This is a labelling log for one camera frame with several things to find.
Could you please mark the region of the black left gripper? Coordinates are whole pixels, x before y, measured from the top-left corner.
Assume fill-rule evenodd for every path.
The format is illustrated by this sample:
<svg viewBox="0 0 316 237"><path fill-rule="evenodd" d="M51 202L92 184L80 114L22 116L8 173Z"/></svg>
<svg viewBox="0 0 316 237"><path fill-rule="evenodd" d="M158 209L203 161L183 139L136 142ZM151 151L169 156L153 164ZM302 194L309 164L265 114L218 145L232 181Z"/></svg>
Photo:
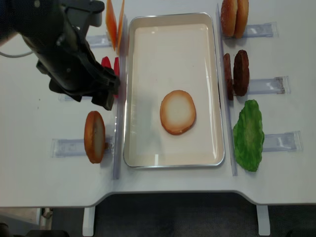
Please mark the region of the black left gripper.
<svg viewBox="0 0 316 237"><path fill-rule="evenodd" d="M104 68L95 60L86 39L75 34L62 34L53 46L36 52L37 69L50 77L49 89L66 94L80 102L91 102L110 111L118 94L120 79L114 70Z"/></svg>

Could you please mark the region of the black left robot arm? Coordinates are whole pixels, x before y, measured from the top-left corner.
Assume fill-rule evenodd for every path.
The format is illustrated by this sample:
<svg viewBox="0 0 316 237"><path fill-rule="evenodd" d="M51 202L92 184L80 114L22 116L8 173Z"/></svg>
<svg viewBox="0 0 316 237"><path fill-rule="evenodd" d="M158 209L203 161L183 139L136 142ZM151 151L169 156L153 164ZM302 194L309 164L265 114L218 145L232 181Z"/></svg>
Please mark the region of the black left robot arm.
<svg viewBox="0 0 316 237"><path fill-rule="evenodd" d="M86 34L99 27L105 4L99 0L3 0L0 40L15 33L37 56L37 69L50 77L49 89L76 101L111 110L120 80L94 57Z"/></svg>

